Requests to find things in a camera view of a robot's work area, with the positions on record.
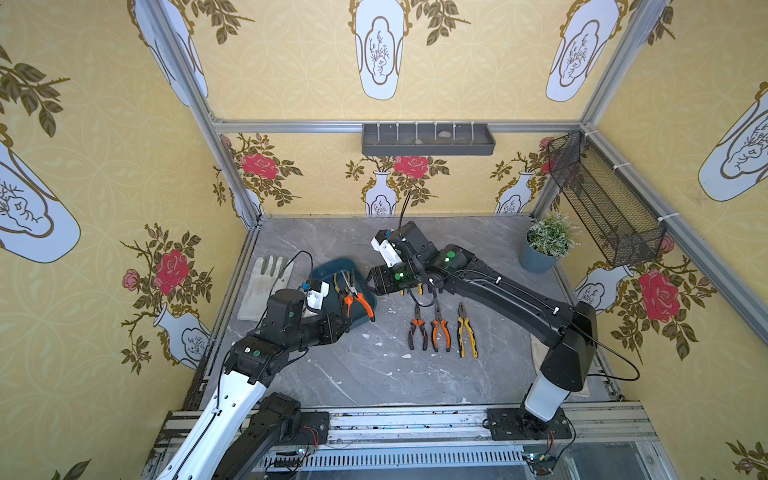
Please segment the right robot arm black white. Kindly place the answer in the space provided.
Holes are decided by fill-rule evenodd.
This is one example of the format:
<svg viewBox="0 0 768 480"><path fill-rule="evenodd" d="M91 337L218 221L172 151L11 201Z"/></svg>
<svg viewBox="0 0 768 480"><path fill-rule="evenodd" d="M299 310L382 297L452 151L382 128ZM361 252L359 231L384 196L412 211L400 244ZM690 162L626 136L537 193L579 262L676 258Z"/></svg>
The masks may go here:
<svg viewBox="0 0 768 480"><path fill-rule="evenodd" d="M371 246L384 264L369 271L373 291L382 296L423 284L474 300L525 328L548 351L523 403L542 422L554 417L567 397L582 390L597 347L595 309L543 296L500 274L474 253L454 244L421 249L386 239Z"/></svg>

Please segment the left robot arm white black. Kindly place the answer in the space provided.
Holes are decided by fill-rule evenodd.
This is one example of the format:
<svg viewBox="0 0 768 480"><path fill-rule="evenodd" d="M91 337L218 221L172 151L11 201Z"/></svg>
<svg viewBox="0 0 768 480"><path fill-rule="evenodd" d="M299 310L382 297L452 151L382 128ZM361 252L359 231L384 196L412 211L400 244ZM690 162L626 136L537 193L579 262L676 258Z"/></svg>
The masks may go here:
<svg viewBox="0 0 768 480"><path fill-rule="evenodd" d="M273 446L297 434L300 402L266 391L293 352L333 344L352 324L332 310L305 317L305 304L299 290L269 297L262 328L230 349L213 396L161 479L242 479Z"/></svg>

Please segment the orange black pliers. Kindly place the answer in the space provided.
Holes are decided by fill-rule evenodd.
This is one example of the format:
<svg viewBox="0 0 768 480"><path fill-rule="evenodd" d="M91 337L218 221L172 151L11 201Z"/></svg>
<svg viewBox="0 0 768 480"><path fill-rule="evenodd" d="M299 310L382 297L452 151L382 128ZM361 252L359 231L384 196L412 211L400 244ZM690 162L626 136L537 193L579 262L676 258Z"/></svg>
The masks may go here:
<svg viewBox="0 0 768 480"><path fill-rule="evenodd" d="M442 338L445 343L445 351L451 351L451 334L447 327L447 321L442 315L441 307L438 301L434 302L434 319L432 320L431 342L435 353L440 351L439 339Z"/></svg>
<svg viewBox="0 0 768 480"><path fill-rule="evenodd" d="M426 332L426 325L421 316L421 308L419 304L414 305L414 316L410 322L409 334L408 334L408 347L410 350L416 348L415 334L419 331L421 333L421 349L426 351L429 345L429 338Z"/></svg>

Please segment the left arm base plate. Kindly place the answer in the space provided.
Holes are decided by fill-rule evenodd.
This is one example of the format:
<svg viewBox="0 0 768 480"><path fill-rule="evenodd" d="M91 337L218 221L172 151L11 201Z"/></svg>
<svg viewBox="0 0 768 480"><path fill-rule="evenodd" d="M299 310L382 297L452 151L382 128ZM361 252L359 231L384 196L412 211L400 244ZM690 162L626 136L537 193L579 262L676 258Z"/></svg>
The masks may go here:
<svg viewBox="0 0 768 480"><path fill-rule="evenodd" d="M307 411L300 414L297 440L302 438L314 446L324 445L330 431L330 413L328 411Z"/></svg>

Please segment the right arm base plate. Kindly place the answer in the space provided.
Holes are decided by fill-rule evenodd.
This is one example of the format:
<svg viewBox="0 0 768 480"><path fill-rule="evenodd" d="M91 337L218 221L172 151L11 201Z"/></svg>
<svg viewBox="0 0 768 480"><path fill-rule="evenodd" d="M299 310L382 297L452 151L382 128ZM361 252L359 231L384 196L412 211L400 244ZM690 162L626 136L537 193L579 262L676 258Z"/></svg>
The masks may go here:
<svg viewBox="0 0 768 480"><path fill-rule="evenodd" d="M562 408L549 421L540 420L522 407L492 408L486 411L482 426L494 441L570 440L574 437L569 419Z"/></svg>

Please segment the orange long nose pliers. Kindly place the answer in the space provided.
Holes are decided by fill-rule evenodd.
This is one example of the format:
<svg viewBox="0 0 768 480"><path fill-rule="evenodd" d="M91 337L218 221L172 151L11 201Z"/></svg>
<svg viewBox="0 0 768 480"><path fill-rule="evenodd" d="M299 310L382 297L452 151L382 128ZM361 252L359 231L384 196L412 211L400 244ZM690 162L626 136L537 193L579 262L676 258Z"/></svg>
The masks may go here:
<svg viewBox="0 0 768 480"><path fill-rule="evenodd" d="M343 270L341 272L344 286L342 287L342 290L345 293L344 297L344 305L346 306L346 316L348 318L351 318L351 309L352 306L355 303L359 303L363 306L369 320L371 322L376 321L375 313L373 307L370 305L370 303L366 300L365 296L357 290L355 287L355 276L350 272Z"/></svg>

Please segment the teal plastic storage box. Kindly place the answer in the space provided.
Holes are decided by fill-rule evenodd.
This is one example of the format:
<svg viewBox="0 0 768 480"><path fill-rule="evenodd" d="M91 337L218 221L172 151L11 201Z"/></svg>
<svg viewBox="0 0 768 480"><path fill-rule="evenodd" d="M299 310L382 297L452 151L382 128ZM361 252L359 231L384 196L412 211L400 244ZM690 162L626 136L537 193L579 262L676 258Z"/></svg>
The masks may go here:
<svg viewBox="0 0 768 480"><path fill-rule="evenodd" d="M324 312L349 319L352 328L376 321L376 297L351 258L341 257L315 267L310 279L329 285L329 293L323 300Z"/></svg>

